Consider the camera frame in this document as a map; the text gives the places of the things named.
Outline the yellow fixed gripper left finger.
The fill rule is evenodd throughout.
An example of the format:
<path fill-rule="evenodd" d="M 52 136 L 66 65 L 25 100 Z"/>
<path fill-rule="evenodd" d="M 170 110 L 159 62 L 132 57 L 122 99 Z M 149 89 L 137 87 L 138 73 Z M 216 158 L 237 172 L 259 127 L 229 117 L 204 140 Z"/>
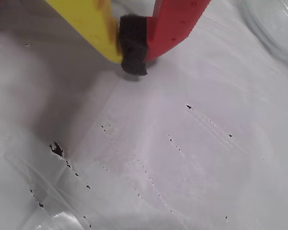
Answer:
<path fill-rule="evenodd" d="M 114 63 L 121 63 L 118 21 L 109 0 L 47 0 L 91 46 Z"/>

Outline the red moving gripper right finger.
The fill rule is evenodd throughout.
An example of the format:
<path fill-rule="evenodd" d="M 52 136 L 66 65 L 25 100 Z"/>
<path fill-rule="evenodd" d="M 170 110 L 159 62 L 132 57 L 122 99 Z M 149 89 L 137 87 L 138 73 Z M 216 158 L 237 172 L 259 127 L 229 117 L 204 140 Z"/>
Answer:
<path fill-rule="evenodd" d="M 134 76 L 147 75 L 146 62 L 160 57 L 185 40 L 209 2 L 157 0 L 152 16 L 121 16 L 119 42 L 123 54 L 122 70 Z"/>

